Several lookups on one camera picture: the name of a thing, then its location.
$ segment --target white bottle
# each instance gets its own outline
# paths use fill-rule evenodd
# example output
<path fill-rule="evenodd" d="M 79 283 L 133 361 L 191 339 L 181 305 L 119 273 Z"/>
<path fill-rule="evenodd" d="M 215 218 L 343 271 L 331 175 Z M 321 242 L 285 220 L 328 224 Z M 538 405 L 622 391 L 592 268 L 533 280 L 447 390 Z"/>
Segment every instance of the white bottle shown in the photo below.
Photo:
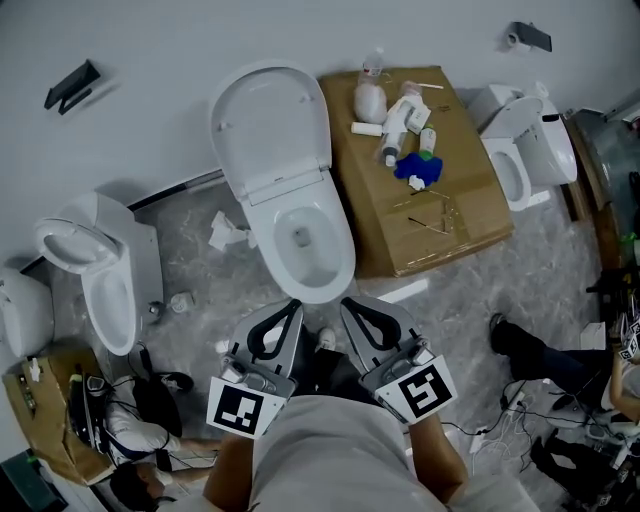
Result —
<path fill-rule="evenodd" d="M 370 53 L 364 59 L 360 76 L 358 76 L 358 85 L 376 85 L 378 83 L 378 78 L 382 73 L 382 52 L 382 48 L 376 48 L 375 52 Z"/>

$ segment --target black pants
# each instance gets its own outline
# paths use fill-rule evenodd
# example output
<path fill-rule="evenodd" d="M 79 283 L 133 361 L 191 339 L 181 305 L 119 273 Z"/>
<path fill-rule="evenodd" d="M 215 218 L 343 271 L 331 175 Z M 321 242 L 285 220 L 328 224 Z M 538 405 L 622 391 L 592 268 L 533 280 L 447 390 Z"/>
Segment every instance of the black pants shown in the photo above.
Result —
<path fill-rule="evenodd" d="M 380 405 L 358 380 L 360 372 L 347 354 L 320 349 L 306 329 L 303 330 L 291 377 L 297 382 L 293 396 L 327 395 L 364 404 Z"/>
<path fill-rule="evenodd" d="M 583 444 L 566 443 L 554 438 L 547 442 L 545 450 L 567 457 L 576 469 L 559 466 L 551 457 L 546 458 L 547 462 L 536 463 L 538 469 L 558 482 L 574 498 L 584 502 L 592 503 L 616 477 L 616 471 L 609 465 L 608 459 Z"/>
<path fill-rule="evenodd" d="M 524 329 L 509 322 L 498 324 L 492 342 L 511 359 L 517 380 L 551 379 L 559 388 L 592 408 L 600 407 L 611 378 L 613 354 L 606 350 L 565 350 L 547 347 Z"/>

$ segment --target floor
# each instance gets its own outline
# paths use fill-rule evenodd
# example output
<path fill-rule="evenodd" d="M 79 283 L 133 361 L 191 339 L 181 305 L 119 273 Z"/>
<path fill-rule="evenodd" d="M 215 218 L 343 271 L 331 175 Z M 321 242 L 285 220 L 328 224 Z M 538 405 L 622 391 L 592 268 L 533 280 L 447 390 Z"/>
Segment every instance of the floor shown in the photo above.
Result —
<path fill-rule="evenodd" d="M 136 212 L 137 220 L 157 227 L 165 297 L 190 291 L 195 309 L 184 314 L 167 310 L 150 326 L 142 342 L 159 369 L 190 374 L 195 392 L 180 400 L 185 435 L 217 437 L 220 432 L 204 421 L 208 381 L 220 369 L 224 341 L 238 319 L 265 304 L 285 299 L 271 278 L 258 249 L 244 242 L 219 252 L 207 244 L 211 221 L 223 210 L 237 226 L 246 220 L 226 184 L 194 194 L 181 192 Z M 414 316 L 436 353 L 446 357 L 459 399 L 441 413 L 467 432 L 493 426 L 499 398 L 510 381 L 504 358 L 493 354 L 487 341 L 491 315 L 502 311 L 532 333 L 560 348 L 579 348 L 579 333 L 598 318 L 593 296 L 585 294 L 600 270 L 595 235 L 590 223 L 571 223 L 562 197 L 552 191 L 550 201 L 513 215 L 515 233 L 507 241 L 443 267 L 402 279 L 354 280 L 348 293 L 380 296 L 414 281 L 424 280 L 420 293 L 399 302 Z M 36 273 L 47 274 L 56 305 L 58 343 L 86 343 L 96 351 L 111 378 L 130 373 L 127 358 L 109 354 L 99 342 L 87 315 L 78 276 L 48 263 Z M 335 328 L 339 349 L 350 351 L 339 320 L 337 302 L 305 306 L 305 323 L 312 331 Z M 131 364 L 137 365 L 132 353 Z M 523 391 L 530 410 L 547 414 L 552 387 L 528 383 Z M 541 435 L 550 430 L 533 416 L 504 420 L 487 436 L 500 440 L 469 454 L 472 439 L 453 426 L 447 433 L 476 474 L 499 470 L 518 474 L 526 466 L 526 430 Z M 569 432 L 565 435 L 578 435 Z M 529 466 L 520 479 L 543 512 L 556 511 L 564 498 L 560 487 Z"/>

